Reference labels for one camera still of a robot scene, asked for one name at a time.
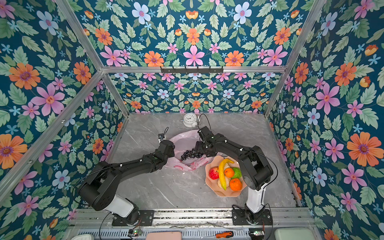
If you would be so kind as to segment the pink flower-shaped bowl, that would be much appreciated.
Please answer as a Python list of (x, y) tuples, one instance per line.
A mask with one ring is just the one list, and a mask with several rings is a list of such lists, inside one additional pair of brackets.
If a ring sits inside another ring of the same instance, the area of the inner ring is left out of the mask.
[(222, 157), (222, 156), (216, 156), (214, 157), (213, 161), (209, 164), (206, 165), (205, 167), (205, 170), (206, 170), (206, 185), (219, 197), (238, 197), (241, 192), (246, 188), (247, 184), (245, 183), (244, 179), (243, 179), (243, 176), (240, 178), (241, 182), (243, 183), (243, 188), (241, 191), (237, 191), (237, 192), (234, 192), (230, 189), (230, 187), (226, 190), (222, 190), (219, 188), (218, 184), (217, 184), (217, 180), (211, 180), (209, 178), (209, 170), (213, 167), (219, 167), (219, 164), (222, 160), (224, 159), (230, 159), (232, 161), (234, 161), (234, 164), (229, 164), (231, 168), (233, 167), (237, 167), (237, 168), (240, 168), (240, 165), (237, 161), (235, 161), (234, 159), (232, 158), (229, 158), (229, 157)]

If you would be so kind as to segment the fake black grapes bunch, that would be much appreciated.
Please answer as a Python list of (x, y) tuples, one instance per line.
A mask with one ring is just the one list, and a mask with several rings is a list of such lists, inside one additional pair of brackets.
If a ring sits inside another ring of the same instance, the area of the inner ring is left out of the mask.
[(201, 152), (196, 151), (195, 149), (192, 150), (187, 150), (185, 151), (182, 156), (181, 156), (181, 161), (186, 161), (189, 159), (199, 159), (203, 156), (204, 154)]

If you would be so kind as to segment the fake green apple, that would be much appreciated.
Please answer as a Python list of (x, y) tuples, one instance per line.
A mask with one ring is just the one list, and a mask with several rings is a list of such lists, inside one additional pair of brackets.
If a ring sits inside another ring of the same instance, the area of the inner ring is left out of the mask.
[(242, 172), (240, 168), (233, 167), (232, 169), (234, 171), (234, 176), (232, 177), (232, 179), (240, 179), (242, 177)]

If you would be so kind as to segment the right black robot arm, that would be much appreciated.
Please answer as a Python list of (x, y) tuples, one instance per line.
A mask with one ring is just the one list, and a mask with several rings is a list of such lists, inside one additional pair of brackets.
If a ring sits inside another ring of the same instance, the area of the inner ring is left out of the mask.
[(264, 208), (264, 192), (274, 174), (262, 150), (257, 146), (242, 146), (222, 134), (213, 134), (208, 127), (199, 129), (198, 134), (200, 141), (196, 147), (199, 153), (208, 157), (222, 153), (239, 163), (243, 179), (250, 188), (245, 210), (253, 215), (260, 213)]

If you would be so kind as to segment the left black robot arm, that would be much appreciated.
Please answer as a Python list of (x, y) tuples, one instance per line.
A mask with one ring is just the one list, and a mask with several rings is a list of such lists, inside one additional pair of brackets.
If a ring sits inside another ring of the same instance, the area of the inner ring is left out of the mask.
[(154, 152), (124, 163), (99, 162), (85, 177), (78, 190), (79, 196), (95, 211), (108, 211), (128, 226), (139, 221), (139, 208), (132, 201), (117, 194), (121, 182), (162, 169), (175, 156), (175, 145), (163, 140)]

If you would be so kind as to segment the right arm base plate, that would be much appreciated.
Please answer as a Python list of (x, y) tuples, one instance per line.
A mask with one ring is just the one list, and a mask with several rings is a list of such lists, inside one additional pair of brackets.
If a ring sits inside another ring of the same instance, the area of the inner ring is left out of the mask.
[(262, 207), (258, 213), (253, 213), (248, 207), (241, 208), (237, 205), (232, 205), (232, 220), (235, 226), (245, 225), (273, 225), (273, 217), (270, 208)]

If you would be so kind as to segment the pink plastic bag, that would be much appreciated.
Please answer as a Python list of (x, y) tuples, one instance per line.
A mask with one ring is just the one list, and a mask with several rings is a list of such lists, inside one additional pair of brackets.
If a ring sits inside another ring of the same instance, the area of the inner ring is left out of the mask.
[(196, 147), (196, 143), (200, 141), (198, 130), (178, 134), (171, 138), (170, 141), (175, 145), (175, 156), (168, 159), (165, 165), (167, 168), (190, 172), (211, 163), (214, 159), (214, 157), (202, 155), (199, 158), (186, 158), (182, 160), (182, 155), (187, 151), (193, 150)]

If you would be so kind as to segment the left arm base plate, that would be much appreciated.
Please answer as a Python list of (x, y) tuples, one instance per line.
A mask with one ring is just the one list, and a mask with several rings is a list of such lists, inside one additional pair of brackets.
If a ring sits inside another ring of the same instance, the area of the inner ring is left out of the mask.
[(114, 214), (112, 226), (114, 227), (135, 227), (135, 226), (152, 226), (155, 211), (153, 210), (138, 210), (130, 213), (126, 218)]

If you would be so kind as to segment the fake beige pear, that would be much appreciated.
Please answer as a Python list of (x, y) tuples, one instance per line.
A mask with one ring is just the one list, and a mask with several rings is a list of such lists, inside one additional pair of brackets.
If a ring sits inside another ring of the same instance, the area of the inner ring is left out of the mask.
[(222, 190), (226, 190), (226, 189), (229, 188), (229, 185), (230, 185), (230, 179), (225, 178), (225, 185), (226, 185), (225, 188), (223, 188), (223, 186), (222, 186), (222, 181), (221, 181), (221, 180), (218, 180), (218, 181), (217, 181), (217, 184), (218, 184), (218, 186), (219, 186), (220, 189), (222, 189)]

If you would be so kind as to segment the fake yellow banana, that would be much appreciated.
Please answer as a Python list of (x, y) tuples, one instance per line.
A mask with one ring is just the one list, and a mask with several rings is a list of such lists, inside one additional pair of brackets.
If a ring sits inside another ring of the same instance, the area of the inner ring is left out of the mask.
[[(233, 171), (233, 169), (230, 167), (229, 164), (234, 164), (234, 161), (232, 161), (230, 159), (224, 159), (219, 164), (219, 171), (218, 171), (219, 181), (220, 181), (220, 185), (221, 185), (223, 190), (226, 190), (227, 186), (229, 185), (227, 179), (230, 179), (235, 175), (235, 172)], [(227, 169), (230, 169), (229, 170), (230, 171), (229, 176), (227, 176), (227, 174), (226, 174)]]

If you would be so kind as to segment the fake persimmon orange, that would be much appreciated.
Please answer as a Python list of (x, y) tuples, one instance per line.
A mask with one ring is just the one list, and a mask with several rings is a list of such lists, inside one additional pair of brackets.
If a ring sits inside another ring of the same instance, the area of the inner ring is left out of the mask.
[(229, 187), (232, 191), (237, 192), (241, 191), (243, 188), (243, 183), (241, 182), (240, 179), (231, 179), (229, 183)]

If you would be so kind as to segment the fake red apple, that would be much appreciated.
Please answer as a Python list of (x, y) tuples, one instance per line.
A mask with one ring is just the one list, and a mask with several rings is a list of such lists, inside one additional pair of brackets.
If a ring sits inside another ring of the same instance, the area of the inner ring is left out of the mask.
[(208, 172), (209, 178), (211, 180), (217, 180), (219, 179), (219, 168), (218, 167), (213, 167), (209, 170)]

